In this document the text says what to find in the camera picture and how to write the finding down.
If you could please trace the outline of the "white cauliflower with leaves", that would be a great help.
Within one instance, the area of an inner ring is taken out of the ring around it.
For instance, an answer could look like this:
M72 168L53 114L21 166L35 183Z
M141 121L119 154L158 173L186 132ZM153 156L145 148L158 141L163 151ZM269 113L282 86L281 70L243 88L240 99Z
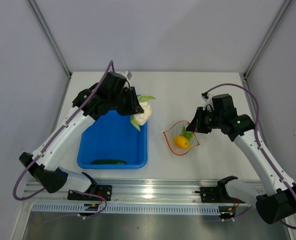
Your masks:
M152 107L149 100L155 100L156 98L150 95L139 95L137 99L143 109L143 113L131 115L130 123L140 132L140 126L143 126L152 115Z

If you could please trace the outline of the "green grape bunch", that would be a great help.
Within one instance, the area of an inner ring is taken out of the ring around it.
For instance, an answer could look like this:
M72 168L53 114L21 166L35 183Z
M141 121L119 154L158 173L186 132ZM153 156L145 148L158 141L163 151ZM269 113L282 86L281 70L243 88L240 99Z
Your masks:
M180 135L185 137L188 141L190 141L194 136L194 134L192 132L186 130L185 126L182 127Z

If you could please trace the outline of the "yellow orange mango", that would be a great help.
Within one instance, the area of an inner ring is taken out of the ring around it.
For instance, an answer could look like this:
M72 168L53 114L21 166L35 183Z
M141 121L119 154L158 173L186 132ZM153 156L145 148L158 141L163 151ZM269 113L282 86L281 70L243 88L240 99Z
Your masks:
M176 147L180 149L188 149L190 147L190 141L188 141L184 136L182 135L176 135L172 138L173 143Z

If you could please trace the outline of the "clear zip bag orange zipper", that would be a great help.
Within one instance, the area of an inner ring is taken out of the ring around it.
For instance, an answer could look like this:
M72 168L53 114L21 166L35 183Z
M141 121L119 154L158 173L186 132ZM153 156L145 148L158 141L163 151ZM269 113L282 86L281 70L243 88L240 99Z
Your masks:
M190 121L180 120L168 129L161 129L166 146L172 154L179 157L197 155L208 145L209 135L188 131Z

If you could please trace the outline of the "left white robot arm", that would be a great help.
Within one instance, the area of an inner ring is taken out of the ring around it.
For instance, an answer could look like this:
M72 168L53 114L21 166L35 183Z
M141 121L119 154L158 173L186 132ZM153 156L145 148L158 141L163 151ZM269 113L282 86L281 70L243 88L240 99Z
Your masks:
M85 200L96 196L97 188L85 173L60 168L66 150L101 116L114 110L120 116L141 114L132 73L105 73L100 82L78 93L61 125L33 153L23 152L19 161L48 193L61 189L78 191Z

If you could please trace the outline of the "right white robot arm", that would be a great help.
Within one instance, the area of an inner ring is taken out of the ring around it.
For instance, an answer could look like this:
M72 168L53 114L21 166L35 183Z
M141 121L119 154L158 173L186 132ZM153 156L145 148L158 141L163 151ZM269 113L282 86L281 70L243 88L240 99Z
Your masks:
M205 104L197 108L187 131L209 134L221 130L246 156L262 184L259 189L236 176L225 177L217 182L217 198L222 202L237 198L255 207L270 225L296 214L296 182L267 150L252 119L238 115L229 94L205 92L202 97Z

